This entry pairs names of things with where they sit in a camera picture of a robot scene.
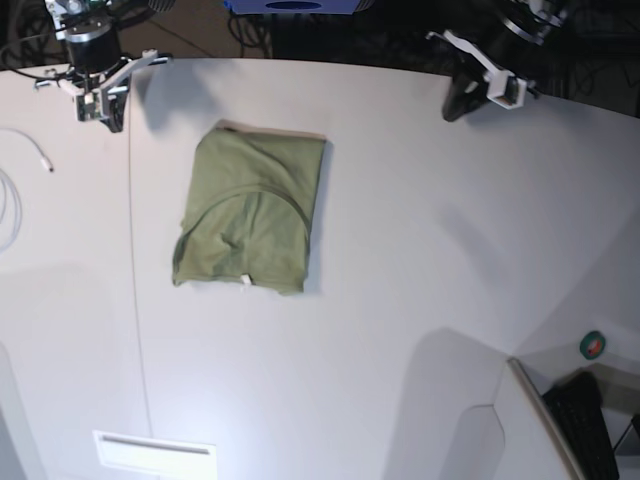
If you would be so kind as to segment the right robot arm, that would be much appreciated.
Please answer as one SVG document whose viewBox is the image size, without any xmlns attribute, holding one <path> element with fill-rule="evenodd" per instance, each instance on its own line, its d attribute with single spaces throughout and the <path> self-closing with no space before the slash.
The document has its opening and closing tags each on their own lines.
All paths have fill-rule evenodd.
<svg viewBox="0 0 640 480">
<path fill-rule="evenodd" d="M 169 54 L 147 49 L 133 57 L 120 42 L 121 31 L 173 8 L 173 1 L 47 1 L 55 38 L 69 66 L 34 80 L 40 89 L 55 85 L 69 95 L 80 122 L 99 122 L 111 132 L 124 128 L 124 113 L 134 73 L 167 64 Z"/>
</svg>

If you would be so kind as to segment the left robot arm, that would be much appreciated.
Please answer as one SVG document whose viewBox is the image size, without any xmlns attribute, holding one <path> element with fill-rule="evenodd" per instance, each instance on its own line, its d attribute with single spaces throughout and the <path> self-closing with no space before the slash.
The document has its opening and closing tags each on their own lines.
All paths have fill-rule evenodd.
<svg viewBox="0 0 640 480">
<path fill-rule="evenodd" d="M 455 122 L 487 104 L 519 109 L 527 94 L 537 97 L 537 62 L 568 16 L 565 1 L 499 1 L 496 21 L 478 37 L 452 29 L 432 31 L 457 57 L 442 105 L 442 118 Z"/>
</svg>

